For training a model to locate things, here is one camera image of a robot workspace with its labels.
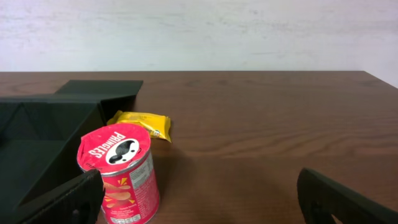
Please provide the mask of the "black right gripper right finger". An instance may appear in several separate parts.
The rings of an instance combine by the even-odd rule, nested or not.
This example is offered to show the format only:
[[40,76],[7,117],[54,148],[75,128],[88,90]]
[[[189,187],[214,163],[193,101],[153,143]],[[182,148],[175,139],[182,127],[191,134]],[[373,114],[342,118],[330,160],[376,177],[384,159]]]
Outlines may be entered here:
[[298,203],[306,223],[397,223],[397,212],[308,168],[297,179]]

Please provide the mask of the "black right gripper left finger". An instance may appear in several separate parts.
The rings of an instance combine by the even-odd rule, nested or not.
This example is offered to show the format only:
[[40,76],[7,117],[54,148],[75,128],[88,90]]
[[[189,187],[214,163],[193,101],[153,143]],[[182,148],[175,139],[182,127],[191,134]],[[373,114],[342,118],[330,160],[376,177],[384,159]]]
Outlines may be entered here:
[[92,169],[18,208],[14,224],[95,224],[104,199],[98,170]]

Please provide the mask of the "red Pringles can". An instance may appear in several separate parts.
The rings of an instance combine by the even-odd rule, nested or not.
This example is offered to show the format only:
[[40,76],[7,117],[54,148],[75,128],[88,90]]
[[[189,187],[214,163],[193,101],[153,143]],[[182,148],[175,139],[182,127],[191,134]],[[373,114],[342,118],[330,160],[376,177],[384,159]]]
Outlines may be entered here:
[[77,163],[100,171],[105,196],[101,209],[107,223],[147,223],[156,213],[160,194],[150,135],[129,123],[103,126],[81,137]]

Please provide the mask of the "yellow snack packet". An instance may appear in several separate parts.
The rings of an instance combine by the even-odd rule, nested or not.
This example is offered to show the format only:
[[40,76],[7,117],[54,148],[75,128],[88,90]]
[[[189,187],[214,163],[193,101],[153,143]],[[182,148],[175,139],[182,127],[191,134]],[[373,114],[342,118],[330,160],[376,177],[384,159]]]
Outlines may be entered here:
[[130,111],[117,111],[116,114],[107,121],[107,125],[118,123],[131,123],[145,128],[151,138],[163,139],[172,142],[170,128],[172,121],[168,116],[140,113]]

